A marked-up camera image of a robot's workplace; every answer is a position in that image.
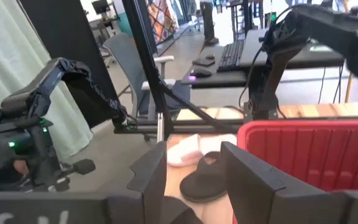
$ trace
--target computer monitor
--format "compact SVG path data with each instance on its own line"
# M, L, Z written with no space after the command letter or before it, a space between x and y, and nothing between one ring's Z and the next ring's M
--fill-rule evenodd
M92 6L97 14L102 14L110 11L109 3L107 3L107 0L94 1L92 2Z

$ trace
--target black slipper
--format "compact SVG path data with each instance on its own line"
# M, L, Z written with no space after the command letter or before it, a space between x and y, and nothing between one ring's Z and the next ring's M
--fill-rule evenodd
M205 158L216 159L208 164ZM198 162L196 171L180 182L182 196L192 202L205 203L226 194L224 172L220 165L220 152L209 152Z
M164 196L161 207L160 224L203 224L193 209L181 200Z

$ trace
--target wooden table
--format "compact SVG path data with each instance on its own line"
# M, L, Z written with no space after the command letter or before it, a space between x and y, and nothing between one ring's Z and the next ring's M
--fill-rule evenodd
M358 104L346 103L336 105L296 105L281 106L281 111L287 118L290 117L317 117L317 116L358 116ZM204 110L216 119L241 119L242 113L229 108L208 108ZM190 110L181 110L177 120L200 119ZM167 148L179 143L189 134L172 134L167 142ZM179 184L188 174L196 170L196 165L181 168L167 167L167 185L165 195L173 196L184 201L191 207L205 224L232 223L233 210L227 194L210 203L193 203L185 200L180 193Z

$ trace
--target red bin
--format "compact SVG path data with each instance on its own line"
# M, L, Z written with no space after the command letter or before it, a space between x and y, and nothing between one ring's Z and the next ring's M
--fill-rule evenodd
M358 120L253 121L237 146L322 190L358 189Z

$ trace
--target black keyboard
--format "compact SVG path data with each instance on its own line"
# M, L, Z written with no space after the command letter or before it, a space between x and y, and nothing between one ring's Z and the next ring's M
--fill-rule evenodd
M224 46L221 61L217 72L231 72L240 70L239 62L242 54L244 40L235 40L232 44Z

